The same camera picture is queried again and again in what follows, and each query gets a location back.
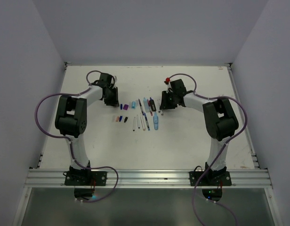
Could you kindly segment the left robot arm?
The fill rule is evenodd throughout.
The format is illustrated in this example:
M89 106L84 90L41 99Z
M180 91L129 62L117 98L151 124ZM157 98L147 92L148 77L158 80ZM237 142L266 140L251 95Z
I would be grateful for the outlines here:
M59 98L55 128L68 142L71 169L78 170L75 178L82 184L91 182L90 161L86 154L84 132L87 128L88 107L96 101L106 106L119 107L116 78L108 73L100 73L98 80L89 84L87 90L79 94L62 94Z

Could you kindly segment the light blue highlighter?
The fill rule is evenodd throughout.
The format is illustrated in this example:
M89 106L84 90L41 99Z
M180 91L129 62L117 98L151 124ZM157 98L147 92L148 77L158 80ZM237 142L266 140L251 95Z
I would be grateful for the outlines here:
M145 98L145 97L143 98L143 103L144 103L145 112L149 113L150 109L149 109L147 98Z

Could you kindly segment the light blue correction tape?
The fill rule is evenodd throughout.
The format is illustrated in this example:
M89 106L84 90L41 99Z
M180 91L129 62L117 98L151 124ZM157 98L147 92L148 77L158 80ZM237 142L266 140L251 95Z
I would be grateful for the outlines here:
M153 125L154 125L154 129L158 130L158 128L159 128L159 118L158 118L157 112L154 112L154 114L153 114Z

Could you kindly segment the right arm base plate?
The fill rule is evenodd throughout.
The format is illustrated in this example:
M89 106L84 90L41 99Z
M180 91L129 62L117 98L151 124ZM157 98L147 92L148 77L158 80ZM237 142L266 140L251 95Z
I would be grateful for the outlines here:
M189 180L190 185L195 186L198 179L203 174L203 171L190 171ZM198 183L198 186L231 186L231 175L229 171L225 173L215 174L208 172Z

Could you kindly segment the blue ink gel pen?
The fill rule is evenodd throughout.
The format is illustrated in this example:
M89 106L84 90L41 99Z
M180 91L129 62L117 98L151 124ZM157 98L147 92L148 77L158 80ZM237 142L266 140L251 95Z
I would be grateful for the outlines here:
M148 121L148 118L146 116L146 113L144 113L144 118L145 118L147 129L148 129L148 131L150 131L149 121Z

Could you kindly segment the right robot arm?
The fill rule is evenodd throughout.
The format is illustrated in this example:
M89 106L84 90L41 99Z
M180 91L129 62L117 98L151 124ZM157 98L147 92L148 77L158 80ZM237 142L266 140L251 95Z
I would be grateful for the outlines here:
M178 106L195 109L204 115L205 126L211 137L210 152L205 163L204 179L210 185L216 184L226 172L227 141L239 127L230 100L220 97L204 97L195 91L188 91L181 79L166 78L167 89L162 92L162 110Z

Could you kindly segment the white slim pen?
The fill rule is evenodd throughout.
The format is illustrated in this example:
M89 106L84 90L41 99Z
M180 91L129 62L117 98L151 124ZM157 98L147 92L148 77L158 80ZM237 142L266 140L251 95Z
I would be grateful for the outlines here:
M158 103L158 112L161 113L161 109L160 109L160 100L159 100L159 99L157 100L157 103Z

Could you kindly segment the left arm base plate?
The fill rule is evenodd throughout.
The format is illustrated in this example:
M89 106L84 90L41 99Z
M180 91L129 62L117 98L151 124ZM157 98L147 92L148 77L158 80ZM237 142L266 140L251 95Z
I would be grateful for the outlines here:
M106 171L67 171L63 175L66 186L105 186L107 180Z

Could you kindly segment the purple ink gel pen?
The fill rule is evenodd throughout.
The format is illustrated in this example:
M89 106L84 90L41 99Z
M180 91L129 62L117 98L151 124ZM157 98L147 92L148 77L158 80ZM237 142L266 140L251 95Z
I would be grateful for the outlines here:
M143 110L143 106L142 106L142 104L141 104L140 99L138 99L138 102L139 102L139 106L140 106L141 113L142 113L143 116L145 116L145 112L144 112L144 110Z

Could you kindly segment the pink ink gel pen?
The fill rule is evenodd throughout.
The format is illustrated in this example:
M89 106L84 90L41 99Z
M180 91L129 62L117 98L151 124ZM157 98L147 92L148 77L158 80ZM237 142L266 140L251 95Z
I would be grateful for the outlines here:
M150 115L153 116L153 112L152 112L152 108L151 108L151 104L150 104L149 99L147 99L147 104L148 104Z

